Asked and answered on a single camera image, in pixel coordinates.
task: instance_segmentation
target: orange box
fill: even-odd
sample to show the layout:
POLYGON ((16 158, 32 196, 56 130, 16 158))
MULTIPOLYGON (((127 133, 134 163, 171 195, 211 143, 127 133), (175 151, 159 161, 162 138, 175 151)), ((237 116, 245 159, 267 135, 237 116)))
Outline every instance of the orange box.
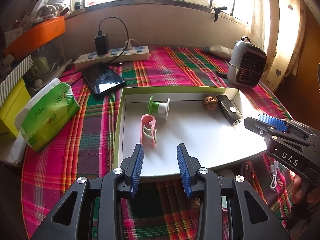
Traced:
POLYGON ((23 33, 5 50, 4 56, 12 54, 16 60, 22 60, 31 52, 66 32, 63 16, 45 21, 23 33))

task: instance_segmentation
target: pink plastic toy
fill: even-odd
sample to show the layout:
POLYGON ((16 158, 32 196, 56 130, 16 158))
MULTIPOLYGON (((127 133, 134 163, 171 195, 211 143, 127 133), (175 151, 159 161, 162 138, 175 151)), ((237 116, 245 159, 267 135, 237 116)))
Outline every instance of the pink plastic toy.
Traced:
POLYGON ((156 147, 156 136, 156 119, 151 114, 145 114, 141 117, 140 143, 145 146, 145 143, 148 141, 153 145, 153 147, 156 147))

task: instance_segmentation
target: white box tray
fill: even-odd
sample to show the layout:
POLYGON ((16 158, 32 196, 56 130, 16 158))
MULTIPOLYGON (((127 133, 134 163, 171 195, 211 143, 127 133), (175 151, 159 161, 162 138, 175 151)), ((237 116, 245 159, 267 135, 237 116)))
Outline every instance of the white box tray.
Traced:
POLYGON ((215 87, 141 87, 124 88, 120 100, 116 127, 114 166, 132 156, 140 143, 140 119, 147 114, 150 96, 154 101, 170 98, 168 119, 154 114, 157 129, 157 147, 144 146, 141 176, 145 180, 159 180, 159 176, 179 174, 177 146, 184 143, 190 156, 196 157, 203 167, 220 169, 230 163, 262 153, 264 138, 247 130, 244 122, 231 126, 219 108, 206 111, 202 99, 207 95, 226 94, 233 100, 243 117, 257 118, 257 112, 238 90, 215 87), (152 88, 157 93, 148 93, 152 88))

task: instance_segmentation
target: yellow box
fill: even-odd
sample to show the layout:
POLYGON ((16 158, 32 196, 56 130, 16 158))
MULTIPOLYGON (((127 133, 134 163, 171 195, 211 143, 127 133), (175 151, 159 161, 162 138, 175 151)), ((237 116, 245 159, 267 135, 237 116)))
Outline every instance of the yellow box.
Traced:
POLYGON ((30 98, 25 83, 21 78, 0 108, 0 140, 16 138, 18 136, 14 120, 20 110, 29 102, 30 98))

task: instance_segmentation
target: blue gripper pad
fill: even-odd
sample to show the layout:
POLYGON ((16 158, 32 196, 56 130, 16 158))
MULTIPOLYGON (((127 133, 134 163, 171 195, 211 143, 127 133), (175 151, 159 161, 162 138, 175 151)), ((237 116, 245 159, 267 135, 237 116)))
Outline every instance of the blue gripper pad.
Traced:
POLYGON ((275 127, 278 131, 281 131, 281 132, 286 132, 288 129, 284 121, 278 118, 272 117, 270 115, 259 114, 259 120, 269 124, 270 126, 275 127))
POLYGON ((130 192, 131 197, 134 197, 134 195, 138 191, 142 164, 143 164, 143 147, 141 146, 139 149, 137 160, 134 165, 133 173, 131 176, 131 192, 130 192))
POLYGON ((178 159, 178 165, 179 165, 184 192, 187 194, 187 197, 191 197, 192 190, 191 190, 190 173, 188 171, 187 164, 184 159, 180 145, 178 145, 177 147, 177 159, 178 159))

